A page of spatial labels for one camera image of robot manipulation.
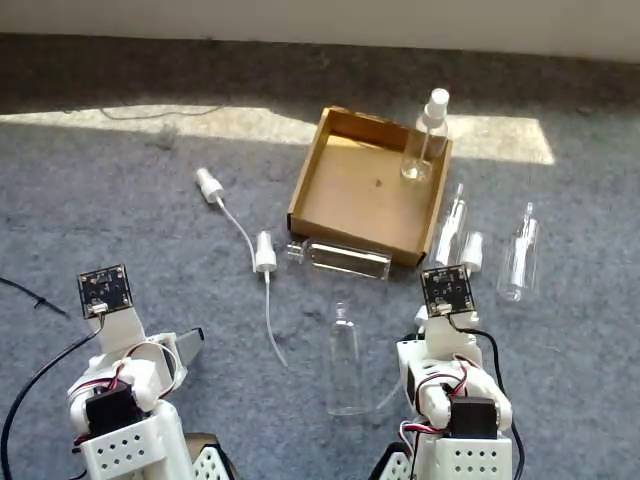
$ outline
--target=gray carpet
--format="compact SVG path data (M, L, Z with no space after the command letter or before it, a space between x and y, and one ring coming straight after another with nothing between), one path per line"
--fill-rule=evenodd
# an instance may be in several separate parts
M635 477L636 66L10 36L0 37L0 59L0 274L73 313L66 320L34 310L19 292L0 288L3 415L30 373L86 331L75 275L124 262L148 333L198 325L206 332L205 351L170 397L185 430L216 433L248 480L366 478L408 408L398 395L359 420L326 415L321 356L342 286L281 260L272 318L292 364L285 371L265 336L263 284L249 272L245 245L203 203L192 171L211 168L241 223L252 235L271 230L282 252L286 208L322 107L405 119L428 88L444 86L464 127L447 200L465 182L469 226L485 233L485 269L472 284L483 325L502 347L527 449L525 478ZM139 104L220 108L139 121L95 110ZM543 228L541 298L514 308L494 286L503 241L527 201ZM397 378L393 340L410 330L421 303L417 274L396 269L388 283L362 282L348 296L375 402ZM84 348L28 397L11 439L15 478L81 471L70 453L65 389L96 352L95 344Z

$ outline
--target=cardboard box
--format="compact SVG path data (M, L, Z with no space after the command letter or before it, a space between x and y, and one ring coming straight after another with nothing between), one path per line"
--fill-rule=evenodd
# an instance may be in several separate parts
M436 228L452 142L433 160L432 181L414 185L400 175L408 133L389 120L325 108L291 199L289 231L418 265Z

